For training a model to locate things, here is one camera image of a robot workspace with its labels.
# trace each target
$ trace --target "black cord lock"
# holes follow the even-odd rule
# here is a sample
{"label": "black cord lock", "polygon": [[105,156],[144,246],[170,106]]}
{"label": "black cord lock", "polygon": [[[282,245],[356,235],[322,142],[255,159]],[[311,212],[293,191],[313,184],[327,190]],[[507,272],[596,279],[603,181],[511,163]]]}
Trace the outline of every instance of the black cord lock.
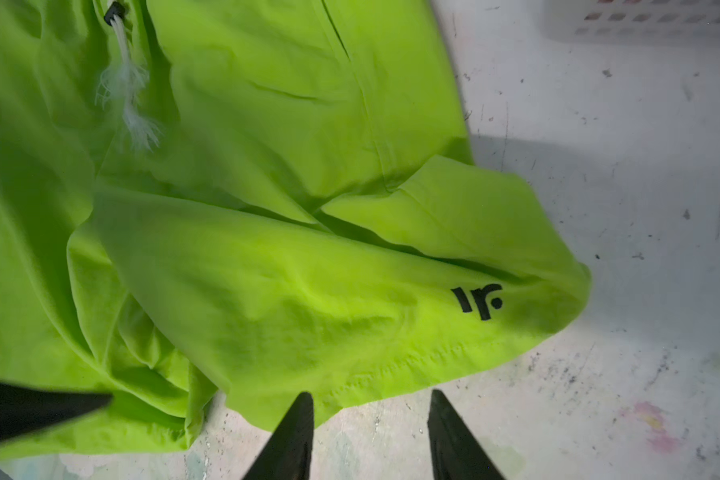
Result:
{"label": "black cord lock", "polygon": [[117,15],[120,18],[125,18],[125,7],[120,2],[112,2],[112,5],[106,10],[104,14],[104,21],[109,26],[112,26],[112,19]]}

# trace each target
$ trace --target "black logo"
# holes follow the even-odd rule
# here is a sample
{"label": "black logo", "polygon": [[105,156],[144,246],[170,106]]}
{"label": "black logo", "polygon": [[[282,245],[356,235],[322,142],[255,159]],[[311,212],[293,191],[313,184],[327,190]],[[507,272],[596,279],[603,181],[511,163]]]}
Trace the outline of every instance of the black logo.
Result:
{"label": "black logo", "polygon": [[[489,293],[498,292],[499,290],[502,289],[501,285],[498,283],[491,283],[483,288],[470,290],[472,298],[474,298],[474,303],[478,306],[478,312],[480,312],[480,318],[482,320],[490,320],[490,309],[488,308],[488,303],[485,301],[486,297]],[[461,305],[461,311],[464,313],[470,313],[472,311],[472,305],[470,305],[469,298],[467,298],[466,293],[464,293],[461,287],[454,288],[451,292],[456,295],[456,299],[458,300],[459,305]],[[504,302],[502,302],[497,296],[490,299],[490,306],[496,310],[499,310],[503,304]]]}

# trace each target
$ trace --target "paint-stained surface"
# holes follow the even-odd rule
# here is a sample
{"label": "paint-stained surface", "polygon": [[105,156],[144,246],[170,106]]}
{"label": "paint-stained surface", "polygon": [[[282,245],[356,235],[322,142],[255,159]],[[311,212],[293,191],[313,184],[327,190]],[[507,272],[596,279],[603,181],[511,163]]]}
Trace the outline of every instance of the paint-stained surface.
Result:
{"label": "paint-stained surface", "polygon": [[[561,334],[442,389],[508,480],[720,480],[720,49],[550,42],[527,4],[434,2],[476,161],[535,188],[594,291]],[[312,477],[431,478],[429,395],[340,412]],[[267,438],[217,398],[186,453],[9,467],[227,480]]]}

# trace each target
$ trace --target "white plastic basket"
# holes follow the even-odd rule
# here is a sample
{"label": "white plastic basket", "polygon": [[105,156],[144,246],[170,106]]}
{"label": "white plastic basket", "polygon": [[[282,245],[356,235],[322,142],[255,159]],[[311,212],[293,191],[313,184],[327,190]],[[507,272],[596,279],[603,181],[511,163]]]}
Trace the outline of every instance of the white plastic basket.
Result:
{"label": "white plastic basket", "polygon": [[720,0],[546,0],[542,18],[563,42],[720,45]]}

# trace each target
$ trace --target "white drawstring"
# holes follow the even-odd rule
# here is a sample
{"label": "white drawstring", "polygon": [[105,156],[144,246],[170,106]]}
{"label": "white drawstring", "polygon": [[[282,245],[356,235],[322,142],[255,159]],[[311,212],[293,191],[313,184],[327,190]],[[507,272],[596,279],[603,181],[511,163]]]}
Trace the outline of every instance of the white drawstring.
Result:
{"label": "white drawstring", "polygon": [[[109,0],[109,6],[112,7],[115,1]],[[150,81],[150,72],[130,60],[123,19],[114,14],[110,24],[120,47],[121,63],[117,66],[110,65],[101,74],[96,102],[105,106],[112,98],[122,98],[123,122],[130,132],[134,148],[152,151],[160,142],[160,128],[154,121],[141,116],[136,108],[139,93]]]}

